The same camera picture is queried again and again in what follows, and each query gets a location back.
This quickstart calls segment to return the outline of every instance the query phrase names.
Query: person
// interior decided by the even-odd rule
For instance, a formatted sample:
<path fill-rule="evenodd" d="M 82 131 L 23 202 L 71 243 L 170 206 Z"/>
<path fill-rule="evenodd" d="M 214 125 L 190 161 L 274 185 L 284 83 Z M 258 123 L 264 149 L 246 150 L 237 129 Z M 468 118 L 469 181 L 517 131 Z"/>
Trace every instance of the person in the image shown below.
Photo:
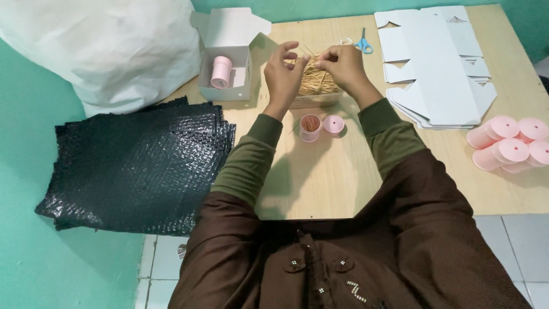
<path fill-rule="evenodd" d="M 381 188 L 351 219 L 259 220 L 281 120 L 310 59 L 284 62 L 298 44 L 266 64 L 270 101 L 205 197 L 169 308 L 530 308 L 444 164 L 372 85 L 353 46 L 330 47 L 316 67 L 358 104 Z"/>

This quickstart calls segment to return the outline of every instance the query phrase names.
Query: hand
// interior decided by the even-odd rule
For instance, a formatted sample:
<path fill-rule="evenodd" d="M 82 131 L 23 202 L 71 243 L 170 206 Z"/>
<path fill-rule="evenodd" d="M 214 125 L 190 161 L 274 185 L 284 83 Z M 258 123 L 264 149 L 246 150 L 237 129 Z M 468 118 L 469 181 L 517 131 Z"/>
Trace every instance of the hand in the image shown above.
<path fill-rule="evenodd" d="M 298 96 L 301 78 L 305 65 L 311 56 L 305 55 L 294 64 L 284 62 L 284 59 L 297 59 L 298 54 L 290 52 L 299 46 L 298 41 L 290 41 L 278 46 L 265 66 L 265 81 L 269 89 L 270 101 L 263 114 L 282 121 L 288 108 Z"/>
<path fill-rule="evenodd" d="M 366 76 L 362 52 L 353 45 L 330 47 L 320 54 L 315 66 L 330 73 L 335 83 L 355 99 L 360 110 L 383 98 Z"/>

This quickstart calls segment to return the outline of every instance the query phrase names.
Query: white floor tile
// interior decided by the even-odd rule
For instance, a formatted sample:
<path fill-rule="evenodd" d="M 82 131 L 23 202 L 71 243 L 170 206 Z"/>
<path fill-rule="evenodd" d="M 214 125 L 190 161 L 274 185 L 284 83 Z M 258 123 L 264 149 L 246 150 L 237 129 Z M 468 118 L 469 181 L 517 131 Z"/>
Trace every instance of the white floor tile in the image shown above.
<path fill-rule="evenodd" d="M 140 279 L 136 290 L 136 303 L 134 309 L 145 309 L 147 306 L 147 294 L 149 293 L 150 279 Z"/>
<path fill-rule="evenodd" d="M 147 309 L 166 309 L 177 280 L 151 280 Z"/>
<path fill-rule="evenodd" d="M 475 216 L 482 237 L 513 281 L 523 281 L 501 216 Z"/>
<path fill-rule="evenodd" d="M 179 279 L 181 260 L 177 248 L 187 240 L 188 237 L 158 236 L 151 279 Z"/>
<path fill-rule="evenodd" d="M 549 282 L 549 214 L 503 216 L 503 222 L 524 281 Z"/>
<path fill-rule="evenodd" d="M 150 278 L 150 271 L 153 269 L 154 243 L 156 235 L 145 235 L 141 264 L 139 264 L 139 278 Z"/>
<path fill-rule="evenodd" d="M 530 299 L 530 295 L 528 294 L 528 290 L 526 289 L 526 285 L 524 284 L 524 282 L 513 282 L 515 283 L 515 286 L 517 287 L 517 290 L 520 291 L 520 293 L 522 294 L 522 296 L 524 296 L 524 298 L 526 298 L 526 300 L 528 301 L 528 303 L 530 303 L 530 306 L 532 305 L 532 300 Z"/>
<path fill-rule="evenodd" d="M 526 282 L 535 309 L 549 309 L 549 283 Z"/>

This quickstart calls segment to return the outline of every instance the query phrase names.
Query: blue scissors handle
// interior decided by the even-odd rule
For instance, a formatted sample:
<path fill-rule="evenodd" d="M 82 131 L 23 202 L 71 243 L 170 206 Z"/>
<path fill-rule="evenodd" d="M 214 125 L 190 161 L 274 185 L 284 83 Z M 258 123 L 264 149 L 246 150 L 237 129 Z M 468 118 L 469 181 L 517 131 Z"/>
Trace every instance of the blue scissors handle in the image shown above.
<path fill-rule="evenodd" d="M 362 38 L 358 43 L 355 44 L 355 46 L 358 46 L 360 51 L 365 54 L 371 54 L 374 52 L 374 48 L 372 47 L 372 45 L 370 45 L 368 41 L 366 41 L 366 28 L 362 28 Z"/>

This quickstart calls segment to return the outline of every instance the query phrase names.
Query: table surface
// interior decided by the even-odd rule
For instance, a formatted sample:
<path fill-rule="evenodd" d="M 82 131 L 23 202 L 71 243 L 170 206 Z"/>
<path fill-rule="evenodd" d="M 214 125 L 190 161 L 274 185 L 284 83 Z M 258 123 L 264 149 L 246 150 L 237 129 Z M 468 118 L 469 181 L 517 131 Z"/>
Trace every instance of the table surface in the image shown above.
<path fill-rule="evenodd" d="M 549 123 L 549 96 L 501 7 L 498 4 L 467 7 L 467 13 L 498 94 L 484 121 L 505 114 L 516 120 L 537 117 Z M 270 35 L 260 34 L 250 45 L 254 63 L 252 99 L 216 102 L 223 106 L 225 118 L 237 124 L 236 142 L 268 103 L 262 72 L 278 44 L 297 40 L 301 46 L 320 52 L 342 38 L 358 40 L 363 26 L 366 39 L 374 48 L 372 54 L 363 56 L 366 73 L 382 93 L 394 87 L 383 79 L 382 53 L 373 15 L 273 24 Z M 164 102 L 184 95 L 191 104 L 205 102 L 196 78 Z M 342 116 L 346 134 L 338 139 L 321 134 L 312 144 L 302 142 L 294 128 L 308 113 L 318 114 L 322 119 L 329 114 Z M 273 166 L 256 206 L 262 219 L 350 218 L 372 198 L 382 182 L 357 113 L 355 101 L 347 94 L 334 107 L 288 112 Z M 400 112 L 399 115 L 410 121 Z M 465 140 L 467 131 L 418 129 L 418 133 L 435 157 L 446 164 L 447 172 L 475 214 L 549 212 L 549 167 L 520 174 L 502 170 L 484 172 L 471 162 L 474 150 Z"/>

